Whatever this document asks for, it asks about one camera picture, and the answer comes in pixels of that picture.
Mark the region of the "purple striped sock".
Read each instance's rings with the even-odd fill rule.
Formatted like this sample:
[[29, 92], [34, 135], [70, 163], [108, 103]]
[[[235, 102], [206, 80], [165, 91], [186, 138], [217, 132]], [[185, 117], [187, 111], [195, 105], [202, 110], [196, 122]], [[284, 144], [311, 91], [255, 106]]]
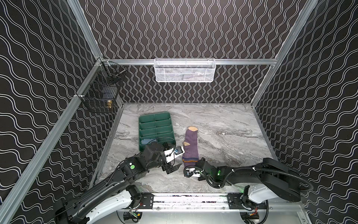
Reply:
[[198, 129], [190, 126], [186, 130], [183, 142], [184, 154], [182, 156], [184, 167], [194, 166], [199, 161], [198, 153]]

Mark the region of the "green compartment tray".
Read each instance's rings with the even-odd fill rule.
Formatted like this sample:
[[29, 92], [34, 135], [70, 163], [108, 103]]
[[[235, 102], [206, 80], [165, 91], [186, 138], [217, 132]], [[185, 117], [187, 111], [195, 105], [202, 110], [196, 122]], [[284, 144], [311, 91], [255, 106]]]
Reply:
[[146, 146], [140, 143], [142, 139], [157, 139], [159, 143], [176, 145], [172, 118], [169, 112], [141, 115], [139, 116], [138, 122], [140, 152], [142, 152]]

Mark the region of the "blue orange striped sock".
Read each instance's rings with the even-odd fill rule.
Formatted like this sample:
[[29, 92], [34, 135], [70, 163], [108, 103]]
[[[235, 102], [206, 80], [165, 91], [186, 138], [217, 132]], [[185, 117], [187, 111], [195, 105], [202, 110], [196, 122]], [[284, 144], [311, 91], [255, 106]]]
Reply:
[[140, 143], [142, 145], [147, 145], [147, 144], [150, 144], [152, 142], [157, 142], [157, 141], [158, 141], [157, 139], [142, 139]]

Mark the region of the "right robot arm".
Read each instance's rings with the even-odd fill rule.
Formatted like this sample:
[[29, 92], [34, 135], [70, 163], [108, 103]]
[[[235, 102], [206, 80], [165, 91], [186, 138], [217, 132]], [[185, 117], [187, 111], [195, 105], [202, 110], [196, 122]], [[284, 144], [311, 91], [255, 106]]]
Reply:
[[290, 202], [299, 202], [301, 193], [312, 189], [296, 171], [271, 158], [264, 158], [256, 165], [236, 168], [215, 167], [202, 158], [194, 166], [186, 166], [183, 174], [187, 178], [198, 174], [199, 181], [205, 180], [215, 189], [239, 183], [262, 184], [279, 198]]

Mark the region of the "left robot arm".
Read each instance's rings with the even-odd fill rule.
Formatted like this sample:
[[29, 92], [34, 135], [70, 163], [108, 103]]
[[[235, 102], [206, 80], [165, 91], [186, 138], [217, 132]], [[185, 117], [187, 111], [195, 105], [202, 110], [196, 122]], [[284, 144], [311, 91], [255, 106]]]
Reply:
[[94, 224], [118, 210], [136, 210], [141, 206], [142, 195], [134, 183], [145, 177], [151, 169], [161, 167], [172, 173], [178, 169], [171, 162], [183, 155], [182, 146], [169, 147], [167, 143], [153, 141], [144, 150], [124, 159], [100, 183], [80, 196], [59, 202], [54, 221], [57, 224]]

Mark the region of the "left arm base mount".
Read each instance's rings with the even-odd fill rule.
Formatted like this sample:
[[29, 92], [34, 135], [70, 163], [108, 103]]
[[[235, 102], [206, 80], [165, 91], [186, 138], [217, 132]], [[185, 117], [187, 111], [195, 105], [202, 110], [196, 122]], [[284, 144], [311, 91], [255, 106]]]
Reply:
[[152, 209], [154, 203], [154, 194], [151, 193], [138, 193], [131, 196], [132, 202], [128, 206], [130, 209]]

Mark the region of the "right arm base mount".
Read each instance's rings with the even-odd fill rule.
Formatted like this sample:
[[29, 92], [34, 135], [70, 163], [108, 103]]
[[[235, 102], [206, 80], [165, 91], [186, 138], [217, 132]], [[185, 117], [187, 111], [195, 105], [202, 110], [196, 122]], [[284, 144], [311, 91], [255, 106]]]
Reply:
[[249, 200], [243, 193], [231, 193], [227, 195], [227, 202], [230, 210], [254, 211], [256, 209], [266, 209], [265, 202], [255, 203]]

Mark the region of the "aluminium front rail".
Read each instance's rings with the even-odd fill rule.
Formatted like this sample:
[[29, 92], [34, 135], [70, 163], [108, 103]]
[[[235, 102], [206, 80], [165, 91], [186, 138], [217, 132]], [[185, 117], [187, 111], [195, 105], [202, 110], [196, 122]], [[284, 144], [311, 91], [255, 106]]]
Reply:
[[86, 216], [91, 219], [107, 216], [115, 211], [125, 212], [215, 212], [215, 211], [243, 211], [230, 210], [227, 202], [227, 193], [199, 193], [199, 194], [174, 194], [174, 193], [153, 193], [154, 203], [152, 209], [135, 209], [128, 206], [132, 202], [128, 191], [123, 191], [117, 195], [105, 199], [99, 205], [86, 212]]

